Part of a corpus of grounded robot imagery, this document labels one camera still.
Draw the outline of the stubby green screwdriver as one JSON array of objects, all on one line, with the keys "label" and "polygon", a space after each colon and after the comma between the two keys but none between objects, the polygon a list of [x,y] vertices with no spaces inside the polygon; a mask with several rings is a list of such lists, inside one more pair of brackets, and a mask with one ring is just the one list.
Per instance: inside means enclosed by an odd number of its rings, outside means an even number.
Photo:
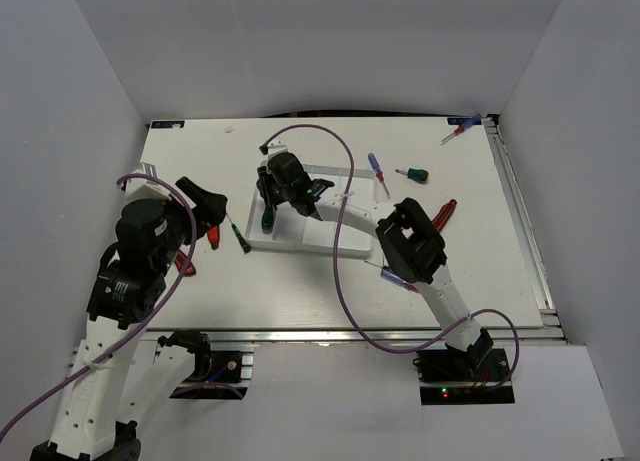
[{"label": "stubby green screwdriver", "polygon": [[427,184],[429,181],[429,172],[424,169],[396,169],[395,172],[418,184]]}]

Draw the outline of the black green precision screwdriver front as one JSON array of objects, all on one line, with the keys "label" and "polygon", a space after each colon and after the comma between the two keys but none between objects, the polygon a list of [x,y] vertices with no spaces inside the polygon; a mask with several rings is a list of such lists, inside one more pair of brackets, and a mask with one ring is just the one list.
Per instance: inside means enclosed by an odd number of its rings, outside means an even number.
[{"label": "black green precision screwdriver front", "polygon": [[366,264],[368,264],[370,266],[373,266],[375,268],[378,268],[381,271],[389,271],[389,267],[386,266],[386,265],[376,264],[376,263],[373,263],[373,262],[368,261],[368,260],[364,260],[364,263],[366,263]]}]

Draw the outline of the red utility knife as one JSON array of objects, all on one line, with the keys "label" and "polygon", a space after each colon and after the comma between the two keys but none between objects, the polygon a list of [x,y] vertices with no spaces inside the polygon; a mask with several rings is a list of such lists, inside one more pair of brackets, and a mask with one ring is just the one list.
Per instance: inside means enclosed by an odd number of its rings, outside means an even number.
[{"label": "red utility knife", "polygon": [[456,207],[457,201],[455,199],[451,199],[441,207],[440,211],[432,219],[432,224],[437,231],[441,232],[443,230],[455,212]]},{"label": "red utility knife", "polygon": [[197,274],[195,266],[188,259],[187,254],[182,250],[179,250],[176,253],[176,256],[174,258],[174,265],[179,272],[183,271],[183,275],[185,277],[193,277]]},{"label": "red utility knife", "polygon": [[213,226],[207,231],[207,239],[212,250],[217,250],[220,246],[219,226]]}]

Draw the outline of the blue screwdriver back corner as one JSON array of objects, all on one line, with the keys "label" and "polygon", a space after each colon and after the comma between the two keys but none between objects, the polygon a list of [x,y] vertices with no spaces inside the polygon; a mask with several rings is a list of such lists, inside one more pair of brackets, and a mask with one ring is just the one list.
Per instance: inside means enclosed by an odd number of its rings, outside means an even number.
[{"label": "blue screwdriver back corner", "polygon": [[463,134],[464,132],[469,130],[471,127],[481,124],[482,115],[480,113],[477,113],[470,117],[457,118],[457,121],[458,123],[456,124],[456,128],[454,129],[453,132],[451,132],[449,135],[447,135],[445,138],[441,140],[440,142],[441,145],[448,143],[450,140]]}]

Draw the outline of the white compartment tray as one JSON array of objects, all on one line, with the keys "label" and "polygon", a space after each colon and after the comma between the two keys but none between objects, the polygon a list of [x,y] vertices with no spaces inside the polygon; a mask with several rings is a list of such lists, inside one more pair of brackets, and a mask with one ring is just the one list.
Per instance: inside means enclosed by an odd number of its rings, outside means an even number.
[{"label": "white compartment tray", "polygon": [[[349,170],[347,168],[305,165],[304,169],[313,179],[326,179],[335,186],[322,194],[321,199],[330,204],[329,214],[337,215],[339,195],[344,191]],[[277,207],[274,229],[264,234],[261,229],[261,217],[264,202],[258,191],[254,192],[244,237],[256,250],[278,252],[309,252],[328,254],[333,251],[337,222],[318,221],[303,217],[287,203]],[[345,214],[340,230],[338,255],[347,258],[365,259],[373,251],[374,239],[367,232],[353,227],[355,217]]]}]

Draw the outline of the black green precision screwdriver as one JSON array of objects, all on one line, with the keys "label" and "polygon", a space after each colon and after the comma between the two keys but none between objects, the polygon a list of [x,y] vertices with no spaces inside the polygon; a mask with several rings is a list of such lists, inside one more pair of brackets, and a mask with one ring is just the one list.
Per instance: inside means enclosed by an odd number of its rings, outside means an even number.
[{"label": "black green precision screwdriver", "polygon": [[243,251],[244,254],[248,254],[251,252],[252,247],[251,245],[248,243],[248,241],[244,238],[244,236],[242,235],[241,231],[239,230],[238,226],[233,222],[233,220],[231,219],[231,217],[229,215],[226,215],[227,219],[229,220],[231,229]]},{"label": "black green precision screwdriver", "polygon": [[368,260],[364,260],[364,263],[366,263],[366,264],[368,264],[370,266],[373,266],[375,268],[378,268],[381,271],[389,271],[389,267],[386,266],[386,265],[376,264],[376,263],[373,263],[373,262],[368,261]]}]

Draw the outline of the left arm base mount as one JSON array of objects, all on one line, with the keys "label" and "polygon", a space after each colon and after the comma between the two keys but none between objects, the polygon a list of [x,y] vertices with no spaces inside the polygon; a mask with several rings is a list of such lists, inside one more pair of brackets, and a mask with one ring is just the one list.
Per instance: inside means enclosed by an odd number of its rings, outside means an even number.
[{"label": "left arm base mount", "polygon": [[242,374],[245,353],[215,350],[209,337],[195,330],[178,330],[157,339],[156,360],[176,348],[185,354],[192,372],[173,389],[171,399],[240,400],[247,393],[248,378]]}]

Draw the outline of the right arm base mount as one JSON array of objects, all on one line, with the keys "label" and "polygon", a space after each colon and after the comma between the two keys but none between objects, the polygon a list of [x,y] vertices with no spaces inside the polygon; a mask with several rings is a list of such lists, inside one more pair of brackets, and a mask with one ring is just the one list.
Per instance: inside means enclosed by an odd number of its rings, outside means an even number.
[{"label": "right arm base mount", "polygon": [[423,406],[506,405],[515,403],[503,348],[494,348],[476,370],[450,356],[446,349],[425,350],[413,359]]}]

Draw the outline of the blue screwdriver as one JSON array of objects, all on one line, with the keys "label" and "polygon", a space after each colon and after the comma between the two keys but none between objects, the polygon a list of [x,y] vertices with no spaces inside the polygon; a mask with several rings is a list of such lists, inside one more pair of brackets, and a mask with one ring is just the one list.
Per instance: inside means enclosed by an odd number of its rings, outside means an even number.
[{"label": "blue screwdriver", "polygon": [[401,287],[407,291],[417,293],[416,286],[408,281],[403,280],[400,276],[394,273],[388,266],[383,266],[380,271],[380,276],[386,281]]},{"label": "blue screwdriver", "polygon": [[381,186],[383,188],[383,191],[384,191],[385,195],[387,196],[388,199],[390,199],[391,198],[390,191],[389,191],[389,189],[388,189],[388,187],[386,185],[384,174],[383,174],[383,171],[381,169],[379,161],[377,160],[377,158],[376,158],[374,153],[369,153],[367,158],[368,158],[368,161],[369,161],[369,164],[370,164],[372,170],[374,171],[374,174],[375,174],[376,178],[378,179],[378,181],[380,182],[380,184],[381,184]]}]

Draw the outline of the long green screwdriver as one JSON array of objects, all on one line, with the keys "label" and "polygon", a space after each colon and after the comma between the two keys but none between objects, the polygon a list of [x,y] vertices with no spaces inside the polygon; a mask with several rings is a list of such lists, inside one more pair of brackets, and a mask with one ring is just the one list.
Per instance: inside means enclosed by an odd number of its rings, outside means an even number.
[{"label": "long green screwdriver", "polygon": [[264,234],[271,234],[273,232],[274,229],[274,224],[275,224],[275,219],[276,219],[276,212],[274,216],[271,216],[266,209],[266,205],[265,205],[265,201],[264,202],[264,209],[263,209],[263,213],[262,213],[262,217],[261,217],[261,229],[262,232]]}]

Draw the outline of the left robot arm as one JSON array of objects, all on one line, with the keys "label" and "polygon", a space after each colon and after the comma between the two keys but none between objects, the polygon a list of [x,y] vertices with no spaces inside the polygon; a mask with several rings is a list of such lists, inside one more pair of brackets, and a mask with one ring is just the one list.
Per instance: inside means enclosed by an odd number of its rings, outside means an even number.
[{"label": "left robot arm", "polygon": [[211,371],[208,337],[179,330],[160,338],[161,354],[127,389],[129,370],[148,322],[177,287],[165,278],[183,247],[220,224],[227,199],[186,177],[169,185],[128,176],[127,201],[104,252],[87,307],[86,337],[67,402],[33,460],[136,460],[140,437],[178,385]]}]

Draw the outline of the blue screwdriver front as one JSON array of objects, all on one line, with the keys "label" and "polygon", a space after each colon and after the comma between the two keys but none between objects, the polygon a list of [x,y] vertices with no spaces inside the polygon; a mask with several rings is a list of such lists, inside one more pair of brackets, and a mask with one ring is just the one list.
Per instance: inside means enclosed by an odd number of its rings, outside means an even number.
[{"label": "blue screwdriver front", "polygon": [[386,281],[401,287],[407,291],[417,293],[416,286],[408,281],[403,280],[400,276],[394,273],[388,266],[383,266],[380,271],[380,276]]}]

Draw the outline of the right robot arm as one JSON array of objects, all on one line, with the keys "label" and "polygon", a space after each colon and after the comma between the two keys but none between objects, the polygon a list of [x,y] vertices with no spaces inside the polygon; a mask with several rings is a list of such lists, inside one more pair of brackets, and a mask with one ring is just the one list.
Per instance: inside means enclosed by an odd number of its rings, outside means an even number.
[{"label": "right robot arm", "polygon": [[313,179],[299,159],[284,151],[257,168],[257,188],[272,207],[290,205],[299,215],[354,228],[377,240],[393,273],[416,286],[440,328],[453,371],[472,380],[488,366],[493,340],[473,319],[447,265],[445,241],[420,204],[378,202],[349,187],[332,194],[336,184]]}]

